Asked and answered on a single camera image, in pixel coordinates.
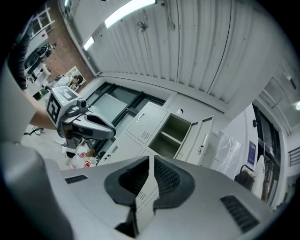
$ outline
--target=cabinet door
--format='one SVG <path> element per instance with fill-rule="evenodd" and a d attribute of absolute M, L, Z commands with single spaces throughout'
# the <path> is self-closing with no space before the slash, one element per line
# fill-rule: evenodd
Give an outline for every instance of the cabinet door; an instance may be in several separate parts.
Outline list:
<path fill-rule="evenodd" d="M 200 165 L 209 144 L 212 132 L 213 117 L 209 117 L 202 121 L 197 140 L 192 146 L 191 152 L 187 157 L 187 162 Z"/>
<path fill-rule="evenodd" d="M 167 113 L 166 110 L 149 104 L 144 110 L 139 112 L 127 131 L 145 144 Z"/>
<path fill-rule="evenodd" d="M 136 157 L 142 146 L 126 134 L 121 134 L 104 155 L 103 164 L 115 163 Z"/>
<path fill-rule="evenodd" d="M 187 131 L 186 139 L 183 141 L 180 150 L 177 152 L 175 159 L 186 161 L 189 152 L 191 151 L 191 146 L 194 144 L 197 133 L 199 132 L 199 127 L 201 123 L 192 123 L 189 130 Z"/>

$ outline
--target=black vent grille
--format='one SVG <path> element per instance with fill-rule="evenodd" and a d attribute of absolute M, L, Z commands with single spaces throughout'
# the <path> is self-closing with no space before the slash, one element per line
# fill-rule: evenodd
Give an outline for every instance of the black vent grille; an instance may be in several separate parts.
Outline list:
<path fill-rule="evenodd" d="M 233 195 L 222 197 L 221 202 L 224 204 L 230 215 L 233 217 L 236 224 L 243 233 L 248 232 L 259 222 L 252 216 L 252 214 L 240 203 L 240 201 Z"/>
<path fill-rule="evenodd" d="M 70 184 L 70 183 L 74 183 L 74 182 L 79 182 L 79 181 L 82 181 L 82 180 L 85 180 L 87 179 L 88 177 L 85 176 L 85 175 L 79 175 L 79 176 L 75 176 L 75 177 L 71 177 L 71 178 L 66 178 L 66 182 L 67 184 Z"/>

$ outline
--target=cable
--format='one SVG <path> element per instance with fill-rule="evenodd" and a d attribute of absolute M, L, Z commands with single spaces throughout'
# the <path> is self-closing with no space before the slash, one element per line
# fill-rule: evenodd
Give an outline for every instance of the cable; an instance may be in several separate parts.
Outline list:
<path fill-rule="evenodd" d="M 37 128 L 37 129 L 34 129 L 32 132 L 30 132 L 30 133 L 24 133 L 24 135 L 29 135 L 29 136 L 31 136 L 31 134 L 33 134 L 35 131 L 38 131 L 38 130 L 41 130 L 41 129 L 43 129 L 43 127 L 39 127 L 39 128 Z"/>

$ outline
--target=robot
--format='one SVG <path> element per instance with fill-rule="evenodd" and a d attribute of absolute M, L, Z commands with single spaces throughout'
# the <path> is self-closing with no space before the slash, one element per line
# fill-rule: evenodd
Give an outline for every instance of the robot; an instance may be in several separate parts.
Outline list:
<path fill-rule="evenodd" d="M 51 90 L 47 112 L 73 149 L 82 138 L 116 134 L 112 123 L 69 87 Z M 0 149 L 6 190 L 31 226 L 49 239 L 252 239 L 272 219 L 269 207 L 238 183 L 179 160 L 141 156 L 60 171 L 33 149 L 11 141 Z M 140 232 L 135 198 L 149 176 L 150 161 L 159 198 L 153 220 Z"/>

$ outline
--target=corrugated metal wall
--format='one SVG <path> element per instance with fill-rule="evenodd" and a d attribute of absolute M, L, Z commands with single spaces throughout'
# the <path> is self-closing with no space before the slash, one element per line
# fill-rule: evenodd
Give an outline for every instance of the corrugated metal wall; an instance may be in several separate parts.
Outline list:
<path fill-rule="evenodd" d="M 270 44 L 278 36 L 273 22 L 243 1 L 161 0 L 107 29 L 104 20 L 126 2 L 74 0 L 72 5 L 81 38 L 95 39 L 88 52 L 104 74 L 143 75 L 185 85 L 231 109 L 240 108 L 230 112 L 236 115 L 278 67 L 279 54 L 272 53 L 278 50 Z M 139 21 L 148 22 L 144 33 L 138 31 Z M 236 106 L 237 97 L 244 99 L 243 106 Z"/>

